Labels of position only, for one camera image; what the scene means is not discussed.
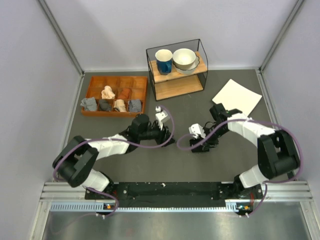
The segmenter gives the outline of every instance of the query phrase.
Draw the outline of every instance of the ceramic bowl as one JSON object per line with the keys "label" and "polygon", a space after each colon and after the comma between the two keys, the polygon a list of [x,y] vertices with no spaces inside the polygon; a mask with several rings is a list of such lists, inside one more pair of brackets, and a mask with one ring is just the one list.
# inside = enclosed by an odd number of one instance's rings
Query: ceramic bowl
{"label": "ceramic bowl", "polygon": [[178,73],[180,74],[192,74],[198,67],[200,63],[199,57],[196,56],[194,63],[191,65],[191,67],[188,70],[181,70],[179,69],[175,63],[173,63],[175,65],[175,69]]}
{"label": "ceramic bowl", "polygon": [[188,70],[195,60],[195,52],[188,48],[180,48],[173,53],[174,65],[181,70]]}

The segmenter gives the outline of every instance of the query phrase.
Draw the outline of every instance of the wooden shelf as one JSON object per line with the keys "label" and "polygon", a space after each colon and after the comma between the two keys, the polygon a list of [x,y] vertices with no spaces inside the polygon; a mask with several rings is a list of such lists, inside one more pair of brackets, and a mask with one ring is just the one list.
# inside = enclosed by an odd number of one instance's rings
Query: wooden shelf
{"label": "wooden shelf", "polygon": [[158,83],[166,82],[169,80],[184,78],[186,76],[192,76],[195,74],[206,72],[208,70],[208,68],[207,68],[204,60],[202,59],[200,53],[198,51],[196,51],[195,54],[199,57],[200,63],[198,65],[198,67],[194,70],[194,72],[189,75],[188,74],[181,74],[181,73],[177,72],[177,69],[176,69],[175,65],[173,65],[173,64],[172,64],[172,71],[169,74],[161,75],[160,72],[158,71],[158,68],[157,68],[157,62],[155,60],[151,61],[154,83],[158,84]]}
{"label": "wooden shelf", "polygon": [[200,80],[197,75],[165,81],[155,84],[156,100],[167,99],[183,94],[202,91]]}

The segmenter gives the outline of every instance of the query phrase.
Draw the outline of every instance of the beige sock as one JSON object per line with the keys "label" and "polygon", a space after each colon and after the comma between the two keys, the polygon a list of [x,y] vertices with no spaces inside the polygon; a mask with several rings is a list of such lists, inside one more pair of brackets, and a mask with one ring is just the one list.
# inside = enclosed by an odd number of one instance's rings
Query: beige sock
{"label": "beige sock", "polygon": [[118,112],[126,112],[125,101],[123,101],[122,99],[115,100],[114,109]]}
{"label": "beige sock", "polygon": [[102,99],[114,99],[115,94],[112,91],[110,86],[105,86],[104,90],[101,91],[101,98]]}

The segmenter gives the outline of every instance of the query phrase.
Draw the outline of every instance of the white panel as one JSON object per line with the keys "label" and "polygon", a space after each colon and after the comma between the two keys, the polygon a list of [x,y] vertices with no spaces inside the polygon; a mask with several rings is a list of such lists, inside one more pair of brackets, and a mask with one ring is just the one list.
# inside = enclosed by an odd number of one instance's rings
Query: white panel
{"label": "white panel", "polygon": [[320,206],[320,1],[307,0],[265,70],[280,122],[301,143],[302,178]]}
{"label": "white panel", "polygon": [[296,0],[46,0],[85,70],[146,70],[146,49],[200,38],[211,68],[258,67]]}
{"label": "white panel", "polygon": [[0,1],[0,231],[26,240],[79,75],[35,0]]}

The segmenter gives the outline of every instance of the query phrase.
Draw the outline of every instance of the blue mug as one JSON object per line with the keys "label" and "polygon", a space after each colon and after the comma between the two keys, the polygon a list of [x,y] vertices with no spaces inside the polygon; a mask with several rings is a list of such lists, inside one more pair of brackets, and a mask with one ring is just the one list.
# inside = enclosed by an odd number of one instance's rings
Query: blue mug
{"label": "blue mug", "polygon": [[161,49],[155,53],[156,65],[161,75],[171,73],[173,54],[168,49]]}

